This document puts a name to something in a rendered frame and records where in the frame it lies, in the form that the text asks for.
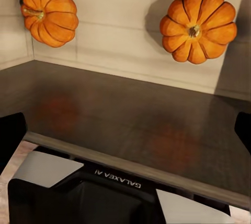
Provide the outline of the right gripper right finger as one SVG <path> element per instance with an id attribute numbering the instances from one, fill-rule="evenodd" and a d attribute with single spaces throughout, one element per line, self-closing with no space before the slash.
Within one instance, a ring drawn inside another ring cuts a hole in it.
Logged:
<path id="1" fill-rule="evenodd" d="M 234 130 L 251 154 L 251 114 L 240 112 Z"/>

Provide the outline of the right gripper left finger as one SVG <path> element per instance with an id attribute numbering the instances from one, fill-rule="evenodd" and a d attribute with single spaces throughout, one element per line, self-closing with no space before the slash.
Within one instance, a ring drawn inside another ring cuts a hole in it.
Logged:
<path id="1" fill-rule="evenodd" d="M 27 132 L 23 113 L 0 118 L 0 175 Z"/>

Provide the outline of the pumpkin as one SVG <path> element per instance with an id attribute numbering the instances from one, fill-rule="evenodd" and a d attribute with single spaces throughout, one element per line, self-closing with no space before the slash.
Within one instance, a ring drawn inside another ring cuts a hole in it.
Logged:
<path id="1" fill-rule="evenodd" d="M 73 0 L 23 0 L 25 27 L 36 41 L 59 48 L 75 38 L 78 27 Z"/>
<path id="2" fill-rule="evenodd" d="M 235 14 L 224 0 L 174 0 L 159 24 L 163 48 L 179 63 L 219 58 L 236 37 Z"/>

